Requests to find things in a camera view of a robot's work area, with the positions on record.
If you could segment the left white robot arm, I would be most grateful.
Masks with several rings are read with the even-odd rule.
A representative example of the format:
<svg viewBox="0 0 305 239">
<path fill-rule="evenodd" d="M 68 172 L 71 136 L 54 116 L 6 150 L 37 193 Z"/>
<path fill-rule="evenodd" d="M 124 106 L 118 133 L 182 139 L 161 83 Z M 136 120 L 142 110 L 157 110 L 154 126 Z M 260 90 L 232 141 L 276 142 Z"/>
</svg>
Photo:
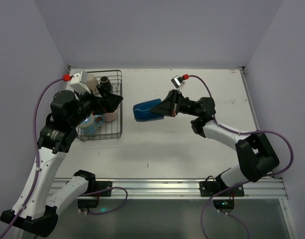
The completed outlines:
<svg viewBox="0 0 305 239">
<path fill-rule="evenodd" d="M 48 237 L 56 227 L 60 214 L 77 197 L 98 195 L 96 176 L 79 170 L 50 196 L 54 177 L 71 144 L 76 128 L 93 113 L 112 113 L 123 100 L 120 95 L 97 86 L 100 96 L 91 92 L 63 90 L 50 104 L 51 113 L 35 138 L 36 158 L 26 185 L 12 209 L 2 212 L 0 220 L 39 237 Z"/>
</svg>

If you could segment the pink mug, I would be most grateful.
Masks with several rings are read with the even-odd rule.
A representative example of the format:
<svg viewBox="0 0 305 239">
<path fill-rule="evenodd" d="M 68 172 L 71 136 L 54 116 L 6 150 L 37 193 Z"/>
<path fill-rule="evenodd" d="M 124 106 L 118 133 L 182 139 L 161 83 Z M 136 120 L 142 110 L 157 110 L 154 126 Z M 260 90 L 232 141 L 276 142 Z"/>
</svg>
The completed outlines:
<svg viewBox="0 0 305 239">
<path fill-rule="evenodd" d="M 104 113 L 103 117 L 105 119 L 105 122 L 113 122 L 117 119 L 117 111 L 114 111 L 112 113 Z"/>
</svg>

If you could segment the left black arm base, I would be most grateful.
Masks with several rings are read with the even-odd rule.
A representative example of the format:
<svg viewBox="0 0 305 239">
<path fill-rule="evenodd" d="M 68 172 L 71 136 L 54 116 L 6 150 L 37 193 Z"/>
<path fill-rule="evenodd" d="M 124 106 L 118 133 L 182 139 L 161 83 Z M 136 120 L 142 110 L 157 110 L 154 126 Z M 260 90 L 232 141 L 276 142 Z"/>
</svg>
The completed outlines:
<svg viewBox="0 0 305 239">
<path fill-rule="evenodd" d="M 87 193 L 92 193 L 92 194 L 78 198 L 77 207 L 80 210 L 85 209 L 88 212 L 90 211 L 90 209 L 97 208 L 101 198 L 111 196 L 111 190 L 107 190 L 105 192 L 100 192 L 100 193 L 98 193 L 98 191 L 111 188 L 112 186 L 113 186 L 112 181 L 96 181 L 95 186 L 86 192 L 86 194 Z"/>
</svg>

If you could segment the dark blue mug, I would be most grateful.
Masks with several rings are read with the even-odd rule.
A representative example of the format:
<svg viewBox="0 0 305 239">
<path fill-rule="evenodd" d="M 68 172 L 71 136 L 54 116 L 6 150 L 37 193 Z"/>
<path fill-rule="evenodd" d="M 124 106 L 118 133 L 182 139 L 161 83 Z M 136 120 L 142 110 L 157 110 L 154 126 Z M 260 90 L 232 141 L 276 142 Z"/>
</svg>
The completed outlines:
<svg viewBox="0 0 305 239">
<path fill-rule="evenodd" d="M 148 122 L 164 119 L 163 115 L 155 114 L 150 111 L 151 108 L 161 103 L 161 99 L 154 99 L 133 106 L 133 114 L 136 122 Z"/>
</svg>

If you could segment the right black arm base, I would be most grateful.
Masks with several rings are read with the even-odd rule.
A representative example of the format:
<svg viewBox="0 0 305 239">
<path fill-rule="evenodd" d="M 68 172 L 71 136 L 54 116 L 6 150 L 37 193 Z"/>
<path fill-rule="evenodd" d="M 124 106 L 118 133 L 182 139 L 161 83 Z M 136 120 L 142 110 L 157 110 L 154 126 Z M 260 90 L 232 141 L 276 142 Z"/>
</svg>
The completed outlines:
<svg viewBox="0 0 305 239">
<path fill-rule="evenodd" d="M 208 176 L 204 181 L 199 182 L 199 191 L 201 197 L 211 197 L 221 191 L 228 188 L 219 176 Z M 218 195 L 218 197 L 227 197 L 224 200 L 213 200 L 213 206 L 215 209 L 221 212 L 232 212 L 235 207 L 235 198 L 244 197 L 244 188 L 239 186 L 237 188 L 230 189 Z"/>
</svg>

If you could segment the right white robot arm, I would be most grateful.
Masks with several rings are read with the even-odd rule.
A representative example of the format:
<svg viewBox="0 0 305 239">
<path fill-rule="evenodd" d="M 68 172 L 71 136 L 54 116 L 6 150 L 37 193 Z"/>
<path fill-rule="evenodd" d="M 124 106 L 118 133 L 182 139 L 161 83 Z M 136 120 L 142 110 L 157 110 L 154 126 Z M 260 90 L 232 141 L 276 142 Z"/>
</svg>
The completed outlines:
<svg viewBox="0 0 305 239">
<path fill-rule="evenodd" d="M 215 102 L 211 97 L 192 101 L 180 91 L 171 90 L 164 100 L 150 108 L 150 112 L 164 117 L 175 117 L 178 113 L 195 116 L 190 122 L 195 134 L 215 140 L 237 153 L 237 166 L 204 181 L 204 188 L 210 195 L 227 193 L 232 186 L 244 181 L 257 182 L 280 163 L 264 133 L 246 133 L 219 125 L 215 121 Z"/>
</svg>

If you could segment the light blue handled cup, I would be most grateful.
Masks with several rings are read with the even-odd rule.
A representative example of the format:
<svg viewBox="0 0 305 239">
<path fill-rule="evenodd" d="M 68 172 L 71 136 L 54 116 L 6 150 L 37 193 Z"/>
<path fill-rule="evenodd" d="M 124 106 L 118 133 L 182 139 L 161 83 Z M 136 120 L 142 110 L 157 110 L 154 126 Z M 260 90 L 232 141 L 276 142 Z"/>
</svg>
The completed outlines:
<svg viewBox="0 0 305 239">
<path fill-rule="evenodd" d="M 78 128 L 84 135 L 95 135 L 104 122 L 105 118 L 103 115 L 90 115 Z"/>
</svg>

